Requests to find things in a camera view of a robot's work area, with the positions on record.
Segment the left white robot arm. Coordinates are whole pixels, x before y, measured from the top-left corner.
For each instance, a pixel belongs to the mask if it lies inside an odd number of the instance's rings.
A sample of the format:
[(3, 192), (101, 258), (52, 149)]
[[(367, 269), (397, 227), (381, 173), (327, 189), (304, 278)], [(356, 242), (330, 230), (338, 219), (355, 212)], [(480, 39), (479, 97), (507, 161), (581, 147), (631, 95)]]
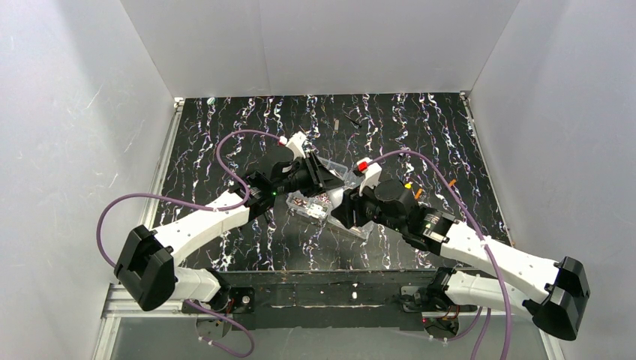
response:
[(187, 257), (266, 213), (279, 195), (298, 191), (314, 197), (344, 186), (342, 177), (313, 153), (264, 159), (241, 180), (246, 188), (236, 184), (206, 210), (155, 229), (140, 225), (129, 232), (114, 275), (143, 311), (153, 311), (169, 300), (210, 302), (227, 285), (212, 270), (182, 268)]

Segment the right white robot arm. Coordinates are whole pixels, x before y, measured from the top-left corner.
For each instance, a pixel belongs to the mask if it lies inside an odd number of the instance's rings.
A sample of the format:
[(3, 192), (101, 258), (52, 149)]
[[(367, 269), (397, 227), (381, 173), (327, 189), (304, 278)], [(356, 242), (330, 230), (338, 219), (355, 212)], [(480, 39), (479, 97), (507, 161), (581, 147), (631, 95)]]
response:
[(453, 259), (485, 272), (467, 274), (452, 268), (436, 271), (433, 280), (406, 295), (414, 311), (475, 305), (532, 321), (564, 341), (578, 336), (590, 285), (583, 264), (569, 256), (560, 261), (524, 253), (476, 231), (454, 216), (419, 204), (397, 179), (375, 187), (330, 190), (331, 216), (344, 227), (370, 222), (401, 234), (413, 248)]

